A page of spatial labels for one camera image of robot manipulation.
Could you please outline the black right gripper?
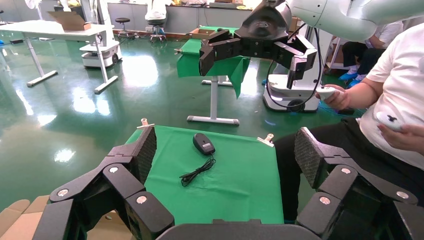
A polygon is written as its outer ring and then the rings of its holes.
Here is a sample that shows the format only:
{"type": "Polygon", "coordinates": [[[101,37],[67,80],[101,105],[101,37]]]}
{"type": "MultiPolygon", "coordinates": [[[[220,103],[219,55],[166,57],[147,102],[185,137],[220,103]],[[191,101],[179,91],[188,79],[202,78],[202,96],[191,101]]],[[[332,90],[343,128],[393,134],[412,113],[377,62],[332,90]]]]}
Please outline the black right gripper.
{"type": "Polygon", "coordinates": [[[288,69],[286,87],[313,68],[318,50],[302,35],[289,38],[292,12],[284,0],[263,0],[234,31],[218,29],[201,41],[198,70],[206,76],[214,63],[237,56],[274,60],[288,69]]]}

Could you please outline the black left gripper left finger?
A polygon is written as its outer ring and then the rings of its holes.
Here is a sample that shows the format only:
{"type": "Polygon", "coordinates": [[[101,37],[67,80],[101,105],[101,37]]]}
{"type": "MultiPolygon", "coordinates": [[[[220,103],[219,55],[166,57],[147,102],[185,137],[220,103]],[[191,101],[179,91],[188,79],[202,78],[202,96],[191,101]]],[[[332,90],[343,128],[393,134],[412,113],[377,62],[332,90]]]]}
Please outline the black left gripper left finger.
{"type": "Polygon", "coordinates": [[[85,240],[104,215],[115,211],[137,240],[157,239],[175,219],[145,185],[156,150],[152,126],[135,142],[113,147],[96,168],[50,194],[33,238],[85,240]]]}

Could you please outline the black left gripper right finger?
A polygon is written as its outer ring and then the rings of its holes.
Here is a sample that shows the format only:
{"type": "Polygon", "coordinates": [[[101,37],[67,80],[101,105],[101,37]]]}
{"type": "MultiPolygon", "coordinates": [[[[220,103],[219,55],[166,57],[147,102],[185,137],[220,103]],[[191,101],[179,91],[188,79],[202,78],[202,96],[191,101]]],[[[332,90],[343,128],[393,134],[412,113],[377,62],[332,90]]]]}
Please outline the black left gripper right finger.
{"type": "Polygon", "coordinates": [[[424,209],[412,192],[362,169],[306,127],[296,133],[294,154],[315,189],[296,224],[323,240],[423,239],[424,209]]]}

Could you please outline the operator left hand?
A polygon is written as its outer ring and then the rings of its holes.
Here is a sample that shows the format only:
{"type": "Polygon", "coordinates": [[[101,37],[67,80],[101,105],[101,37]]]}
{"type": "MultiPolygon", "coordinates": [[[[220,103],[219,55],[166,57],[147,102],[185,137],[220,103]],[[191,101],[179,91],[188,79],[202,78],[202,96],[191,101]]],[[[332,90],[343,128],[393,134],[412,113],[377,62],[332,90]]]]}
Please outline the operator left hand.
{"type": "Polygon", "coordinates": [[[424,155],[424,126],[405,124],[395,132],[383,124],[378,129],[386,142],[395,149],[417,152],[424,155]]]}

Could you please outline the operator right hand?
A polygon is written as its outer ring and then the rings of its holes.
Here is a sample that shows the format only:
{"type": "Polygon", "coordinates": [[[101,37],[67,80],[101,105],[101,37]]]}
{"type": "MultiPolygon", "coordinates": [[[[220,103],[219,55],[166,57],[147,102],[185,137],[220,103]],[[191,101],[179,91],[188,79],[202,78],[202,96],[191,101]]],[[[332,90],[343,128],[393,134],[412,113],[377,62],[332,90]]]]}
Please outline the operator right hand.
{"type": "Polygon", "coordinates": [[[346,109],[350,102],[347,90],[334,84],[326,84],[317,88],[315,96],[338,111],[346,109]]]}

